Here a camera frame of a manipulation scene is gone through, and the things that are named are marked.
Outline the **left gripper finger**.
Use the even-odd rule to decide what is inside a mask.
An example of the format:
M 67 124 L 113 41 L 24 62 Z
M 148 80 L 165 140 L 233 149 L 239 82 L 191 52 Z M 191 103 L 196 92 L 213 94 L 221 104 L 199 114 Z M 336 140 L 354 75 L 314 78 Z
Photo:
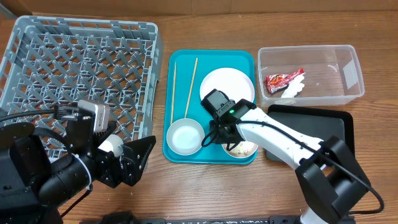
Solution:
M 109 121 L 105 131 L 95 133 L 95 146 L 101 145 L 117 128 L 117 122 Z
M 125 184 L 132 187 L 140 181 L 155 144 L 156 137 L 148 136 L 122 145 L 122 181 Z

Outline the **white paper cup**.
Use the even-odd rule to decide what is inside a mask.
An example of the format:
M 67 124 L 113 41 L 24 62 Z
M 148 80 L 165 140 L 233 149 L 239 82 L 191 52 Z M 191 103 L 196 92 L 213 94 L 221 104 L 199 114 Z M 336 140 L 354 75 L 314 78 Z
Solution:
M 98 147 L 104 152 L 112 152 L 115 157 L 119 157 L 123 153 L 122 145 L 123 140 L 115 135 L 109 135 Z

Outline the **small white bowl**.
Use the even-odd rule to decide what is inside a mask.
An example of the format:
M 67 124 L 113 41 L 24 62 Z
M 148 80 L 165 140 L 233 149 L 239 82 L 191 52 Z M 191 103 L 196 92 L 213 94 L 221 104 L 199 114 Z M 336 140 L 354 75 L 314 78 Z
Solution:
M 232 157 L 243 159 L 253 155 L 257 149 L 258 145 L 248 141 L 241 141 L 232 150 L 227 150 L 227 144 L 222 144 L 223 149 Z

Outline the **red snack wrapper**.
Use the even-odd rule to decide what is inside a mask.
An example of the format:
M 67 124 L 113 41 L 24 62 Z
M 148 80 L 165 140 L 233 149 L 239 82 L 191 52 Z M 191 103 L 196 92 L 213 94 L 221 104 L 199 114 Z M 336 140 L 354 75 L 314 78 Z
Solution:
M 290 74 L 274 74 L 265 77 L 264 83 L 266 85 L 267 91 L 270 94 L 287 87 L 296 77 L 299 75 L 304 75 L 305 71 L 303 68 Z

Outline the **white napkin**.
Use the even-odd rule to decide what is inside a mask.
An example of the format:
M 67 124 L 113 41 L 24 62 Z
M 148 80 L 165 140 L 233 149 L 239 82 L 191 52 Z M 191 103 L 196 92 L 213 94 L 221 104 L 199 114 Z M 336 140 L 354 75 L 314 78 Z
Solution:
M 300 93 L 305 84 L 302 83 L 305 79 L 304 75 L 298 75 L 295 77 L 288 85 L 286 90 L 283 92 L 281 98 L 294 98 L 298 93 Z

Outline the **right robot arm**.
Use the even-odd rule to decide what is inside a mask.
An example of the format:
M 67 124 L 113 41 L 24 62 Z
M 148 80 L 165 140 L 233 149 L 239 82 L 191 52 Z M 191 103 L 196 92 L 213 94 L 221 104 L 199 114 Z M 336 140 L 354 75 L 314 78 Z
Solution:
M 212 116 L 201 145 L 222 144 L 232 151 L 251 142 L 273 153 L 295 172 L 308 204 L 299 223 L 339 223 L 352 220 L 353 207 L 371 184 L 354 154 L 336 136 L 307 136 L 272 119 L 254 103 L 228 98 L 211 90 L 201 101 Z

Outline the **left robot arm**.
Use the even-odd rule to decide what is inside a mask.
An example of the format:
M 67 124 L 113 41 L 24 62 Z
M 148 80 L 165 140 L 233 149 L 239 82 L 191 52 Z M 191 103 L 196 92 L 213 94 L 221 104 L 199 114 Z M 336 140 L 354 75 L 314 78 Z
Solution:
M 91 118 L 71 120 L 65 138 L 31 123 L 1 128 L 1 223 L 62 223 L 59 206 L 81 190 L 88 196 L 94 181 L 138 183 L 156 138 L 123 142 L 115 156 L 100 149 L 115 127 L 97 135 Z

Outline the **teal plastic tray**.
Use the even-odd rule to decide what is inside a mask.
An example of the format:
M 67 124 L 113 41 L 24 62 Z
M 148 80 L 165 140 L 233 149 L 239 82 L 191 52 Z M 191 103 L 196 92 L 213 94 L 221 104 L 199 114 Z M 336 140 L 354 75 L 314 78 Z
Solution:
M 170 127 L 170 120 L 173 119 L 176 121 L 184 117 L 196 58 L 198 58 L 198 65 L 187 117 L 197 121 L 202 126 L 204 132 L 209 132 L 209 122 L 212 120 L 212 117 L 200 104 L 200 85 L 210 72 L 218 68 L 238 69 L 245 73 L 253 82 L 256 94 L 254 59 L 248 52 L 243 50 L 178 50 L 174 52 L 169 60 L 167 75 L 164 114 L 164 156 L 176 163 L 250 164 L 256 158 L 256 153 L 247 158 L 238 159 L 228 155 L 219 144 L 210 144 L 208 147 L 201 148 L 198 152 L 190 156 L 178 155 L 167 145 L 166 132 Z

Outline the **grey metal bowl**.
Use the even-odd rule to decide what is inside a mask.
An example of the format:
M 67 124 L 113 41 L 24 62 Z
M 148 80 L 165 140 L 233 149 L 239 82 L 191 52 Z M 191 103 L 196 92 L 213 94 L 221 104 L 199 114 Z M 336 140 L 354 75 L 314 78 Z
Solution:
M 166 133 L 169 148 L 181 156 L 190 156 L 201 149 L 205 137 L 202 126 L 190 118 L 182 118 L 173 122 Z

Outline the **large white plate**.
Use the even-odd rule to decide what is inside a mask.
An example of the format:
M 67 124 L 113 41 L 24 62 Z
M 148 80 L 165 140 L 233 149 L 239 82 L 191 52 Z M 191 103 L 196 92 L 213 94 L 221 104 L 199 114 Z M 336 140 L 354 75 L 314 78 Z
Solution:
M 253 103 L 256 95 L 250 78 L 235 68 L 218 68 L 210 72 L 200 85 L 200 99 L 204 100 L 213 89 L 222 91 L 235 102 L 245 99 Z

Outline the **grey plastic dish rack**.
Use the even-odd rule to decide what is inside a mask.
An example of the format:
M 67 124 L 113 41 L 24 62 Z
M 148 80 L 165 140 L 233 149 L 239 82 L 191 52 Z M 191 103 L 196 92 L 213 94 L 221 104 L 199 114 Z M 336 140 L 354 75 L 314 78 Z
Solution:
M 152 22 L 19 17 L 1 58 L 1 115 L 66 133 L 39 110 L 93 100 L 110 107 L 115 134 L 152 134 L 163 42 Z

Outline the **black plastic tray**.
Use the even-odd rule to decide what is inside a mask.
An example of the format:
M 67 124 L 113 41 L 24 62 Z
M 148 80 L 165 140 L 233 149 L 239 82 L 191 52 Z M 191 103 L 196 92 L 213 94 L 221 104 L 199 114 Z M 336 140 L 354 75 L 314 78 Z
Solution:
M 353 154 L 355 153 L 353 117 L 348 112 L 271 105 L 268 107 L 268 115 L 307 136 L 325 141 L 332 136 L 336 136 L 346 143 Z

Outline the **clear plastic bin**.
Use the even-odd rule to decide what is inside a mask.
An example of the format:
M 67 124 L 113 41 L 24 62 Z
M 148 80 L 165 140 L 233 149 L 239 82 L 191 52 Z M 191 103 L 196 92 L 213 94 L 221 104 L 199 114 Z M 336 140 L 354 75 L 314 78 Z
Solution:
M 292 106 L 345 105 L 365 93 L 358 55 L 352 45 L 263 47 L 257 54 L 259 103 Z M 266 77 L 291 74 L 302 68 L 304 87 L 293 98 L 283 90 L 269 93 Z

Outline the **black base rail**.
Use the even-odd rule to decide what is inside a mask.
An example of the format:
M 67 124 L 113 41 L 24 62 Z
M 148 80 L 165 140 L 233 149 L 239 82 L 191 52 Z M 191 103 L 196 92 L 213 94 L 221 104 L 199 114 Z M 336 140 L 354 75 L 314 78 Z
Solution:
M 296 224 L 300 217 L 296 215 L 270 216 L 268 218 L 222 218 L 166 220 L 164 218 L 136 218 L 131 212 L 117 212 L 105 215 L 101 220 L 82 221 L 80 224 Z

